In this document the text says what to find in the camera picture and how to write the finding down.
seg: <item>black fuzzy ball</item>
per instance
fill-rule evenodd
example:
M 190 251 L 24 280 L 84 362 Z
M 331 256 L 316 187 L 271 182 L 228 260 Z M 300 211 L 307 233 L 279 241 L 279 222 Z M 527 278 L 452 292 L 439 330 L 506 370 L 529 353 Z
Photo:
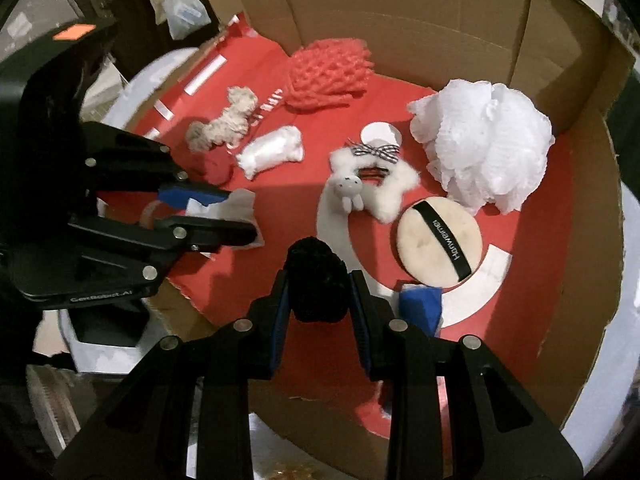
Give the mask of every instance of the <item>black fuzzy ball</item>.
M 284 265 L 289 305 L 304 323 L 337 323 L 352 300 L 351 280 L 344 262 L 324 242 L 303 238 L 289 248 Z

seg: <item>blue foam block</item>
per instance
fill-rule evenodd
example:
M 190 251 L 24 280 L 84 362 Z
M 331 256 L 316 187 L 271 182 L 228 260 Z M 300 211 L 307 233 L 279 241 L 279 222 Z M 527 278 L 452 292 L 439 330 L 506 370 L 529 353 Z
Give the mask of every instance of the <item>blue foam block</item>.
M 407 287 L 398 299 L 400 317 L 434 336 L 442 317 L 442 289 L 418 285 Z

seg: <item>cardboard wall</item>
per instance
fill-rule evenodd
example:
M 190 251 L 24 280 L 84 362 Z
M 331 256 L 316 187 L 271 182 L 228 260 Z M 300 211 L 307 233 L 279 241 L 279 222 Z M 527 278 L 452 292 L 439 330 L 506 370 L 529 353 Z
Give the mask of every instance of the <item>cardboard wall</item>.
M 252 26 L 290 53 L 321 38 L 361 38 L 378 73 L 434 89 L 452 78 L 503 82 L 528 95 L 556 133 L 571 128 L 569 257 L 562 300 L 530 385 L 561 424 L 618 305 L 619 181 L 603 115 L 626 80 L 629 54 L 578 0 L 242 2 Z
M 361 38 L 378 73 L 436 90 L 454 78 L 505 83 L 527 94 L 556 133 L 578 118 L 613 41 L 578 0 L 242 2 L 252 25 L 289 53 L 321 38 Z
M 574 216 L 562 293 L 527 389 L 562 425 L 618 309 L 622 282 L 620 174 L 603 116 L 586 108 L 569 131 Z

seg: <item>red fabric ball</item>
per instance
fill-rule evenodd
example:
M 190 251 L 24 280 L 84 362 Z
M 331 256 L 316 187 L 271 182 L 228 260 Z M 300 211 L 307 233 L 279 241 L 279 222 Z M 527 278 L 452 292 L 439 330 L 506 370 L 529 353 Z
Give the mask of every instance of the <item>red fabric ball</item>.
M 347 105 L 367 89 L 370 55 L 360 40 L 313 42 L 289 59 L 285 102 L 299 110 Z

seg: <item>white plush bunny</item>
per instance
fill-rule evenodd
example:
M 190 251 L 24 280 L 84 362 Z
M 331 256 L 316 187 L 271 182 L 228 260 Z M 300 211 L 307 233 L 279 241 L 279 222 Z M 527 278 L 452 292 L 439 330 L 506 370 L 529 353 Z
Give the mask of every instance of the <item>white plush bunny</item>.
M 362 181 L 353 173 L 334 174 L 331 179 L 334 192 L 342 202 L 344 212 L 349 214 L 353 209 L 362 211 Z
M 230 106 L 209 124 L 191 123 L 184 138 L 192 152 L 206 152 L 215 144 L 236 147 L 249 130 L 248 117 L 255 110 L 258 98 L 250 88 L 232 86 L 227 91 Z

